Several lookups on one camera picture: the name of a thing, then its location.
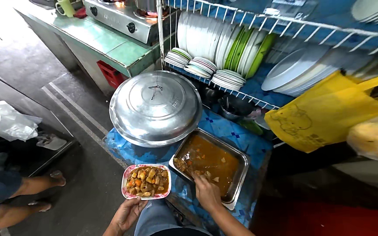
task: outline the stove knob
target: stove knob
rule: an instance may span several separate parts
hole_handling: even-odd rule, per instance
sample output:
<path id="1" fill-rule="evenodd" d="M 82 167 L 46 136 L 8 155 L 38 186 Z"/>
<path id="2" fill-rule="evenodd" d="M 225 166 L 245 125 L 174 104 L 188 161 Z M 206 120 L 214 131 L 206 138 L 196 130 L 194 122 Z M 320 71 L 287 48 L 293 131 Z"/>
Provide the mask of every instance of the stove knob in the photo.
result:
<path id="1" fill-rule="evenodd" d="M 96 7 L 90 7 L 91 13 L 93 13 L 94 16 L 97 16 L 97 8 Z"/>
<path id="2" fill-rule="evenodd" d="M 133 34 L 135 32 L 135 24 L 134 23 L 132 23 L 132 22 L 129 23 L 127 25 L 127 27 L 128 27 L 129 33 Z"/>

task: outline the counter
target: counter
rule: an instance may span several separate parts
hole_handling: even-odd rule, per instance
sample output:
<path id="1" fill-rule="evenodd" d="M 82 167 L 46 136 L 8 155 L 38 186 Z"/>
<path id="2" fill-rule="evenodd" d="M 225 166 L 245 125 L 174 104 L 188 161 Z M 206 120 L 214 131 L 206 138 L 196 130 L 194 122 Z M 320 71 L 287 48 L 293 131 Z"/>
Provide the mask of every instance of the counter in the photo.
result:
<path id="1" fill-rule="evenodd" d="M 202 112 L 198 127 L 249 156 L 249 170 L 235 209 L 230 211 L 239 222 L 249 227 L 266 173 L 270 151 L 273 148 L 272 144 L 206 108 Z M 177 142 L 161 148 L 139 147 L 124 140 L 114 128 L 104 138 L 104 142 L 116 158 L 124 160 L 129 165 L 156 163 L 166 166 L 181 143 Z M 199 205 L 193 186 L 173 171 L 171 171 L 171 180 L 172 188 L 167 200 L 195 225 L 214 228 L 216 225 L 211 216 Z"/>
<path id="2" fill-rule="evenodd" d="M 17 1 L 13 7 L 67 68 L 71 60 L 78 59 L 106 95 L 114 89 L 108 87 L 103 77 L 95 78 L 102 76 L 95 62 L 102 60 L 125 76 L 133 77 L 160 58 L 159 44 L 145 45 L 89 16 L 68 18 L 55 9 L 46 10 L 28 1 Z M 65 50 L 71 50 L 75 58 L 68 58 Z"/>

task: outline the curry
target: curry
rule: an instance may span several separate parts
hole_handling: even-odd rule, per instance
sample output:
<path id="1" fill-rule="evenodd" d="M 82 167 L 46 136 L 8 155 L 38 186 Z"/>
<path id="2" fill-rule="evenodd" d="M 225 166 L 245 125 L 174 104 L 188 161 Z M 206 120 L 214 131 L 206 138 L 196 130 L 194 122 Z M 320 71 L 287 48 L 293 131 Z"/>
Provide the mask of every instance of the curry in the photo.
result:
<path id="1" fill-rule="evenodd" d="M 237 158 L 199 135 L 189 137 L 173 162 L 177 169 L 188 176 L 191 176 L 192 171 L 205 175 L 219 187 L 221 197 L 227 195 L 239 165 Z"/>
<path id="2" fill-rule="evenodd" d="M 126 191 L 130 194 L 149 197 L 164 194 L 168 190 L 167 170 L 154 166 L 134 169 L 126 180 Z"/>

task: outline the yellow plastic bag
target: yellow plastic bag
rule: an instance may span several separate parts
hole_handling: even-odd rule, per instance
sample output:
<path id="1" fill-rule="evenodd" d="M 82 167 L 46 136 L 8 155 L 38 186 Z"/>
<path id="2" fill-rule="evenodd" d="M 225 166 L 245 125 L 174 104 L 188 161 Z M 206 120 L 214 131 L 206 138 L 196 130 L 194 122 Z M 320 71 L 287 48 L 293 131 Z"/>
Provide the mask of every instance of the yellow plastic bag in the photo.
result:
<path id="1" fill-rule="evenodd" d="M 346 141 L 359 155 L 378 160 L 378 117 L 353 126 Z"/>
<path id="2" fill-rule="evenodd" d="M 355 83 L 334 72 L 279 110 L 270 110 L 265 121 L 282 141 L 310 153 L 346 140 L 349 129 L 378 116 L 378 100 L 367 91 L 378 86 L 378 77 Z"/>

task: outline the person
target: person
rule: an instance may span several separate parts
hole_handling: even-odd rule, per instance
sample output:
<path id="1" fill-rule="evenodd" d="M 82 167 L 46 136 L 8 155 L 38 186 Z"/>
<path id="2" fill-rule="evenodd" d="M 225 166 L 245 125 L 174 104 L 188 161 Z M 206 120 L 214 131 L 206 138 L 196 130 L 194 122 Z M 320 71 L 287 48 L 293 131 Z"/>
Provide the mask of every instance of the person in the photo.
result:
<path id="1" fill-rule="evenodd" d="M 226 236 L 254 236 L 221 204 L 218 186 L 210 183 L 204 175 L 192 173 L 192 176 L 195 179 L 196 198 Z M 141 198 L 125 200 L 103 236 L 122 236 L 140 214 L 134 236 L 212 236 L 202 228 L 178 226 L 164 200 L 143 201 Z"/>
<path id="2" fill-rule="evenodd" d="M 18 173 L 0 171 L 0 201 L 20 195 L 32 195 L 55 186 L 64 186 L 66 179 L 57 170 L 50 176 L 21 177 Z M 0 228 L 13 226 L 35 212 L 44 212 L 51 204 L 32 202 L 28 206 L 0 204 Z"/>

